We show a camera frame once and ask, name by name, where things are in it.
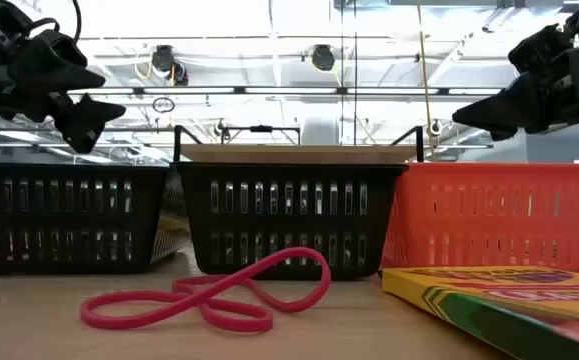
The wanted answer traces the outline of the wooden riser shelf black legs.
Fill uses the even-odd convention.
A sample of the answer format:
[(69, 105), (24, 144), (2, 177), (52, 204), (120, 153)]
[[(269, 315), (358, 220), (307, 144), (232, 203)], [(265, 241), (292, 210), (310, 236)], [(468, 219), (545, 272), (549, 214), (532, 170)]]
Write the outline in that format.
[(424, 130), (415, 126), (389, 145), (231, 145), (183, 144), (174, 131), (175, 162), (209, 163), (397, 164), (423, 162)]

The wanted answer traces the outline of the long ceiling light bar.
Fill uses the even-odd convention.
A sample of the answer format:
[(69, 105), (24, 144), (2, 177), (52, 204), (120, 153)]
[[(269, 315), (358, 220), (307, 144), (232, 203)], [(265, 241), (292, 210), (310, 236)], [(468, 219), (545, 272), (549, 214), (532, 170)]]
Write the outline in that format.
[(103, 87), (71, 90), (70, 95), (467, 95), (488, 96), (498, 88), (414, 87)]

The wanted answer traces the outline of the black slotted plastic basket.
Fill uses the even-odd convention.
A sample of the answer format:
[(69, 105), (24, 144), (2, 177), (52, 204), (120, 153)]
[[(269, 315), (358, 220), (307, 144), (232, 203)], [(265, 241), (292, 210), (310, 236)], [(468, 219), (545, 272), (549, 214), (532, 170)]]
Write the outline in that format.
[(196, 263), (231, 274), (280, 250), (306, 247), (335, 280), (379, 267), (395, 185), (405, 164), (179, 162)]
[(0, 273), (153, 270), (188, 239), (170, 167), (0, 163)]

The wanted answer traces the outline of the yellow green crayon box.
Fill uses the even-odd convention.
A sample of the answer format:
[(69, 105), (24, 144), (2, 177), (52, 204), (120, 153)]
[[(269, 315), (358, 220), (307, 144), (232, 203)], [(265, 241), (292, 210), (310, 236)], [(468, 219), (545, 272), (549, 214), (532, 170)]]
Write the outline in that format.
[(519, 360), (579, 360), (579, 273), (545, 267), (410, 267), (385, 292)]

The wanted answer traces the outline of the orange slotted plastic basket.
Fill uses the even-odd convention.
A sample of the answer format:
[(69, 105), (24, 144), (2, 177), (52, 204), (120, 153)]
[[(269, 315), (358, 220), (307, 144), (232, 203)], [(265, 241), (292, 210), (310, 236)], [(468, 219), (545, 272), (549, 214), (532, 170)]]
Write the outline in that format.
[(410, 164), (382, 268), (507, 265), (579, 271), (579, 164)]

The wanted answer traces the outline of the black background frame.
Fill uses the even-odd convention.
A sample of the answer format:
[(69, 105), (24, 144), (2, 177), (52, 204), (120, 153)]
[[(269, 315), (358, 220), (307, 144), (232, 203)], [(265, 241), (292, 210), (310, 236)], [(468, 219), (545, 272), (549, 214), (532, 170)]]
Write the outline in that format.
[[(227, 126), (227, 125), (223, 125), (222, 127), (222, 133), (220, 136), (220, 144), (224, 145), (226, 143), (226, 135), (225, 132), (228, 131), (231, 133), (231, 131), (234, 131), (235, 133), (230, 137), (231, 140), (235, 139), (236, 136), (242, 132), (242, 131), (248, 131), (251, 133), (273, 133), (274, 131), (279, 131), (282, 132), (285, 137), (287, 139), (290, 140), (290, 142), (292, 142), (294, 145), (302, 145), (302, 136), (301, 136), (301, 128), (300, 127), (274, 127), (274, 126), (270, 126), (270, 125), (253, 125), (253, 126), (246, 126), (246, 127), (241, 127), (241, 126)], [(297, 134), (297, 141), (294, 142), (292, 140), (292, 138), (286, 134), (287, 131), (293, 131)]]

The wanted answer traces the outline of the red rubber band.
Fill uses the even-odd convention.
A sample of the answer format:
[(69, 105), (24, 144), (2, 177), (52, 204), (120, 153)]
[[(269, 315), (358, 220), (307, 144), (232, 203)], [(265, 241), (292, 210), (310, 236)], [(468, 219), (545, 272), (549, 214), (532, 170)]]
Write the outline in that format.
[[(284, 302), (260, 288), (253, 277), (290, 258), (310, 258), (321, 268), (318, 285), (305, 297)], [(332, 274), (325, 257), (314, 249), (292, 247), (275, 252), (230, 275), (207, 275), (177, 279), (171, 290), (121, 291), (95, 296), (85, 300), (79, 309), (80, 319), (86, 325), (106, 330), (128, 330), (153, 325), (192, 308), (199, 310), (203, 319), (213, 327), (240, 333), (263, 333), (273, 328), (274, 308), (283, 313), (299, 313), (315, 306), (327, 293)], [(249, 289), (265, 305), (263, 307), (219, 299), (217, 296), (235, 286)], [(113, 317), (102, 315), (97, 309), (131, 301), (159, 302), (155, 310), (137, 315)]]

